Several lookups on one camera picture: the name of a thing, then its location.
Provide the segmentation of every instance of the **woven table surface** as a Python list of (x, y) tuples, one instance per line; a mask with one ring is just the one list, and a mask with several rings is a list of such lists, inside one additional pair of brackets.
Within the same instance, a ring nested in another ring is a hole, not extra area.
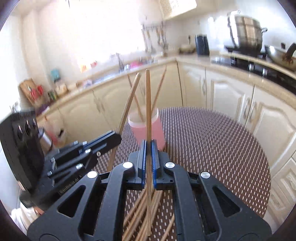
[[(194, 107), (163, 109), (160, 118), (167, 142), (164, 151), (172, 162), (189, 172), (208, 171), (264, 217), (271, 185), (269, 167), (261, 146), (248, 130), (219, 112)], [(139, 145), (127, 123), (116, 152), (115, 165), (127, 161), (129, 154), (138, 150)], [(109, 154), (102, 156), (95, 170), (104, 173), (108, 159)], [(139, 194), (140, 191), (128, 190), (125, 215)], [(164, 191), (148, 240), (161, 240), (172, 215), (172, 195), (170, 191)], [(175, 224), (167, 240), (176, 240)]]

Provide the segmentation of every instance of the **pink container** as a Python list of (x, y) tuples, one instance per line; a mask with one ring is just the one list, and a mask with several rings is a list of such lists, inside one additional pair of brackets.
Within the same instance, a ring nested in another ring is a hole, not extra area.
[[(146, 119), (146, 108), (141, 108), (141, 112)], [(128, 123), (135, 135), (135, 138), (140, 145), (142, 140), (146, 139), (146, 123), (143, 123), (138, 115), (137, 111), (134, 111), (128, 116)], [(152, 140), (156, 139), (157, 149), (163, 150), (165, 146), (165, 134), (163, 132), (163, 126), (161, 124), (160, 115), (158, 109), (155, 109), (152, 113)]]

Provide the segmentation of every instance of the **teal object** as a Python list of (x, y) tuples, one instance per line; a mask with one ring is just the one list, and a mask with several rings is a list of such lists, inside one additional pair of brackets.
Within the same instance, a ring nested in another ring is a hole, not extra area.
[(50, 76), (51, 76), (51, 79), (52, 79), (52, 81), (53, 81), (54, 83), (61, 79), (61, 77), (60, 77), (60, 75), (59, 75), (59, 70), (58, 70), (58, 69), (53, 69), (53, 70), (50, 72)]

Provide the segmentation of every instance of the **gas stove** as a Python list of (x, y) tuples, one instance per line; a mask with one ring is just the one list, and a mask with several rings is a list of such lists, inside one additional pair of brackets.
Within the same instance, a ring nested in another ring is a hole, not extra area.
[[(261, 52), (247, 52), (248, 50), (242, 50), (242, 49), (234, 49), (230, 47), (226, 47), (226, 49), (229, 52), (232, 53), (240, 53), (247, 56), (255, 57), (260, 60), (265, 60), (267, 62), (272, 62), (265, 53)], [(256, 74), (258, 76), (262, 76), (282, 87), (289, 90), (293, 94), (296, 95), (296, 79), (292, 78), (291, 76), (288, 76), (280, 71), (277, 71), (273, 68), (267, 67), (265, 65), (262, 65), (260, 63), (257, 63), (255, 61), (248, 61), (243, 60), (237, 57), (216, 57), (211, 60), (212, 63), (224, 65), (224, 66), (230, 66), (235, 67), (244, 71), (251, 72), (253, 74)]]

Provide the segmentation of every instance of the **wooden chopstick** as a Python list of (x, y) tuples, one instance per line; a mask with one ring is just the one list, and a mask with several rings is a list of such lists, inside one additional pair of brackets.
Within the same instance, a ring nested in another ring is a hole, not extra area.
[(164, 235), (163, 235), (163, 237), (162, 237), (162, 239), (160, 241), (165, 241), (166, 240), (170, 230), (172, 229), (174, 221), (175, 221), (175, 214), (173, 214), (172, 218), (170, 219), (170, 223), (169, 223), (167, 229), (165, 230), (165, 233), (164, 233)]
[[(130, 83), (130, 86), (132, 87), (133, 84), (132, 84), (132, 82), (131, 82), (131, 79), (130, 79), (129, 74), (128, 74), (128, 82)], [(139, 116), (140, 116), (140, 118), (141, 118), (141, 121), (144, 122), (144, 116), (143, 116), (143, 114), (142, 114), (142, 112), (141, 112), (140, 104), (139, 104), (139, 101), (138, 101), (138, 99), (137, 99), (136, 94), (135, 94), (135, 96), (134, 96), (134, 99), (135, 99), (135, 102), (136, 102), (136, 105), (137, 105), (138, 114), (139, 114)]]
[(151, 85), (150, 70), (146, 70), (146, 127), (147, 127), (147, 156), (146, 156), (146, 174), (147, 174), (147, 212), (148, 218), (147, 235), (150, 236), (151, 229), (151, 186), (152, 186), (152, 161), (151, 161)]
[[(123, 131), (123, 128), (124, 128), (124, 124), (126, 122), (126, 118), (128, 116), (128, 112), (129, 112), (129, 109), (131, 107), (131, 103), (133, 101), (133, 98), (134, 98), (136, 89), (138, 87), (140, 78), (141, 78), (141, 74), (140, 73), (137, 73), (137, 75), (135, 77), (135, 80), (133, 82), (133, 86), (131, 88), (131, 92), (129, 94), (128, 100), (127, 100), (126, 105), (124, 107), (124, 111), (122, 113), (121, 121), (120, 121), (119, 126), (118, 126), (118, 129), (117, 129), (117, 133), (120, 134), (120, 135), (122, 134), (122, 131)], [(111, 150), (111, 154), (110, 154), (109, 162), (108, 162), (108, 166), (107, 166), (107, 172), (110, 172), (112, 170), (112, 168), (113, 168), (117, 148), (118, 148), (118, 146), (116, 146), (115, 148), (113, 148)]]
[[(152, 199), (152, 219), (150, 220), (151, 222), (154, 221), (157, 210), (158, 210), (158, 205), (160, 203), (161, 197), (162, 197), (163, 191), (155, 191)], [(147, 225), (148, 225), (148, 218), (147, 215), (144, 219), (144, 222), (142, 223), (141, 229), (135, 239), (135, 241), (143, 241), (147, 239)]]
[(163, 75), (162, 75), (161, 80), (160, 80), (160, 82), (158, 84), (158, 87), (157, 87), (156, 96), (154, 98), (154, 102), (153, 102), (153, 105), (152, 105), (152, 113), (153, 113), (153, 111), (154, 111), (154, 109), (156, 107), (156, 103), (157, 103), (157, 99), (158, 99), (158, 96), (159, 96), (159, 93), (160, 93), (160, 89), (161, 89), (161, 86), (163, 84), (163, 80), (165, 79), (166, 69), (167, 69), (167, 66), (165, 66), (165, 70), (163, 72)]
[(123, 221), (123, 226), (124, 227), (127, 225), (128, 221), (132, 217), (133, 213), (137, 210), (137, 206), (140, 204), (141, 200), (143, 199), (143, 196), (146, 193), (146, 190), (147, 190), (147, 188), (145, 186), (144, 190), (141, 191), (139, 198), (135, 201), (134, 206), (128, 212), (128, 215), (126, 216), (126, 218)]
[(135, 232), (136, 228), (138, 227), (142, 216), (146, 210), (146, 205), (147, 205), (147, 192), (144, 194), (143, 199), (141, 200), (141, 203), (135, 212), (135, 215), (133, 216), (129, 226), (127, 227), (127, 230), (124, 232), (122, 236), (123, 241), (129, 241)]

